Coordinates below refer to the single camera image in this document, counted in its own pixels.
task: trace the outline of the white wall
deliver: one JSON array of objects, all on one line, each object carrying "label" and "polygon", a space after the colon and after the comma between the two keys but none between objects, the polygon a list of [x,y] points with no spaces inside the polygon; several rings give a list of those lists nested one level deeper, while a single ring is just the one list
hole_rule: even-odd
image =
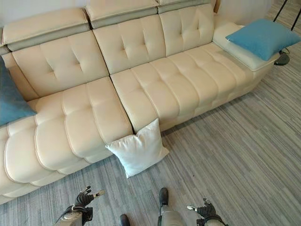
[{"label": "white wall", "polygon": [[61,8],[83,7],[90,0],[0,0],[0,26]]},{"label": "white wall", "polygon": [[221,0],[218,14],[237,24],[246,25],[264,18],[275,0]]}]

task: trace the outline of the lamp base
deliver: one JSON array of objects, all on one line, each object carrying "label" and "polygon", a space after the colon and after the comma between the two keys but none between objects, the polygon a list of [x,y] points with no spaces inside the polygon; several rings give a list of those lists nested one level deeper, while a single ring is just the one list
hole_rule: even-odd
[{"label": "lamp base", "polygon": [[284,66],[287,65],[288,62],[290,62],[290,57],[287,53],[280,51],[280,57],[274,62],[274,65],[277,66]]}]

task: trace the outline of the throw pillow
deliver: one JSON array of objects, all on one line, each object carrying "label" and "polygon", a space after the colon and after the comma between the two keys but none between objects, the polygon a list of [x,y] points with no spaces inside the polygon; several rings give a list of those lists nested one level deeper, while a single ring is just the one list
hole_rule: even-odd
[{"label": "throw pillow", "polygon": [[268,61],[275,53],[291,46],[301,38],[285,26],[260,19],[226,37],[236,45]]},{"label": "throw pillow", "polygon": [[0,126],[34,114],[11,80],[9,71],[0,57]]},{"label": "throw pillow", "polygon": [[169,153],[162,145],[159,119],[139,130],[136,135],[113,141],[106,148],[119,158],[127,178],[146,170]]}]

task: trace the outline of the white pillow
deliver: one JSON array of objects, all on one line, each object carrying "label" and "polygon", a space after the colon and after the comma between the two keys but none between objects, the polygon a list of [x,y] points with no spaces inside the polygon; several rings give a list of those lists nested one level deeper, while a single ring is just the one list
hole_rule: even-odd
[{"label": "white pillow", "polygon": [[163,147],[159,119],[129,135],[106,145],[120,160],[127,178],[161,161],[169,151]]}]

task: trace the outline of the sofa armrest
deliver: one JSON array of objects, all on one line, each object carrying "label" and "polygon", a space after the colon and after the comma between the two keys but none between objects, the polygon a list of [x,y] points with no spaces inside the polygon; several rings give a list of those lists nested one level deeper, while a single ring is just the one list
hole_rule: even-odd
[{"label": "sofa armrest", "polygon": [[251,71],[257,71],[266,65],[274,63],[278,59],[279,54],[276,53],[271,57],[269,61],[261,60],[258,56],[254,55],[250,51],[241,48],[240,46],[228,41],[226,36],[238,31],[241,26],[235,23],[227,21],[224,17],[214,16],[214,35],[213,42],[221,47],[224,51],[235,57],[244,65],[250,68]]}]

